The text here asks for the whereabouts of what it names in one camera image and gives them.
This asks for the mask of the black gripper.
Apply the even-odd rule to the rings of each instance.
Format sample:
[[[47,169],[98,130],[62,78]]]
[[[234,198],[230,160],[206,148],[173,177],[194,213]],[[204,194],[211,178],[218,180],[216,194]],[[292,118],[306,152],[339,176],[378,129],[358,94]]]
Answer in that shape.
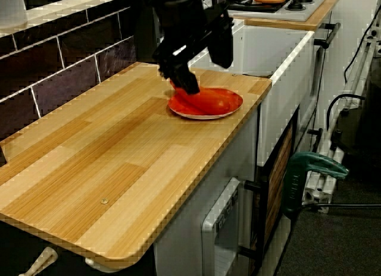
[[[178,26],[166,27],[164,40],[153,54],[161,75],[188,95],[199,93],[188,62],[207,49],[214,64],[228,69],[233,62],[233,25],[227,5],[217,4],[195,15],[188,12]]]

